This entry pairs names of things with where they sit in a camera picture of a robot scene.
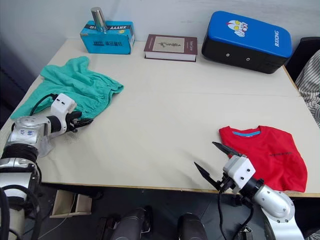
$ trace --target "red t-shirt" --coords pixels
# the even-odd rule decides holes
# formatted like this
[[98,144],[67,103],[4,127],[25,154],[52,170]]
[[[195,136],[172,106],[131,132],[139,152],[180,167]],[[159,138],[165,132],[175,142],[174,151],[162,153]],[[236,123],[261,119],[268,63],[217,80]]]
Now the red t-shirt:
[[222,143],[246,155],[255,168],[256,179],[278,191],[304,192],[307,168],[290,133],[269,127],[219,130]]

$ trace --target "dark red book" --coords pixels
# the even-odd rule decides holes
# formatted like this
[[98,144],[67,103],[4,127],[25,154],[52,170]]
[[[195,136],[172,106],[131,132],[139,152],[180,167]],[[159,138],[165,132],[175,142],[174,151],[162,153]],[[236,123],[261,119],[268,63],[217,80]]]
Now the dark red book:
[[198,54],[196,37],[149,34],[145,47],[146,59],[195,62]]

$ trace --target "robotic arm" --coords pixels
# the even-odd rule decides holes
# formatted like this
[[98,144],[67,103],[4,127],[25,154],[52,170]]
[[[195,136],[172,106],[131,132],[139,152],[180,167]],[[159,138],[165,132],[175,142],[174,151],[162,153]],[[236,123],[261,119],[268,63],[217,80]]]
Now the robotic arm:
[[303,235],[295,220],[295,206],[283,192],[274,191],[264,184],[262,179],[256,180],[256,170],[250,160],[243,154],[218,142],[213,144],[227,155],[230,160],[223,167],[222,181],[214,181],[210,174],[195,163],[201,175],[218,191],[232,189],[232,193],[240,193],[246,200],[257,203],[265,215],[265,232],[271,240],[303,240]]
[[[61,93],[51,105],[50,116],[19,117],[12,125],[12,132],[0,159],[0,187],[5,191],[9,205],[9,216],[1,220],[1,236],[11,231],[4,239],[15,239],[14,235],[22,236],[25,216],[31,213],[30,209],[25,211],[28,201],[32,203],[35,216],[41,216],[35,197],[41,183],[41,172],[36,161],[37,157],[44,157],[52,149],[50,138],[67,131],[76,132],[78,127],[93,121],[91,118],[78,120],[82,113],[73,111],[76,106],[74,100]],[[9,229],[5,231],[3,220],[8,221],[8,218]],[[41,220],[35,217],[32,239],[38,239],[40,224]]]

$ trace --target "green cloth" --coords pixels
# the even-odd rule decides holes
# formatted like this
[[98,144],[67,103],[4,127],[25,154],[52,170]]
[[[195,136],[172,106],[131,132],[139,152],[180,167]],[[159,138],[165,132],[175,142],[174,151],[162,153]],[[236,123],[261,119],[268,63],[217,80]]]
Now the green cloth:
[[[108,76],[88,70],[89,58],[81,56],[70,59],[64,66],[48,65],[40,75],[43,82],[34,90],[28,100],[11,116],[12,119],[29,116],[35,104],[47,94],[66,94],[72,98],[81,111],[81,118],[94,118],[111,103],[113,94],[120,93],[124,86]],[[53,100],[46,98],[35,113],[51,106]]]

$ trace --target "gray floor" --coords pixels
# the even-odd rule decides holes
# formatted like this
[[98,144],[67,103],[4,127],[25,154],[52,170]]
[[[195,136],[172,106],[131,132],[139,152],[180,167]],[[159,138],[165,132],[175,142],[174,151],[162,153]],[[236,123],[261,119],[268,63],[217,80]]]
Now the gray floor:
[[[40,198],[40,204],[45,215],[54,202],[56,190],[43,187],[42,191],[44,196]],[[224,195],[222,201],[224,230],[227,238],[231,239],[239,223],[244,222],[250,211],[244,206],[231,206],[230,195]],[[146,205],[153,208],[154,228],[151,235],[153,240],[177,240],[178,218],[187,212],[196,214],[201,219],[209,240],[223,239],[219,230],[216,194],[131,188],[105,188],[103,198],[94,200],[92,203],[92,215],[68,218],[61,226],[41,239],[94,240],[101,217],[107,217],[114,213],[123,216],[134,208]],[[62,220],[45,219],[42,223],[40,236],[57,226]],[[27,231],[33,226],[33,222],[28,219],[25,225]],[[253,218],[248,224],[252,229],[253,239],[265,239],[263,225],[263,214],[258,207],[255,207]],[[23,239],[30,239],[31,233],[24,235]]]

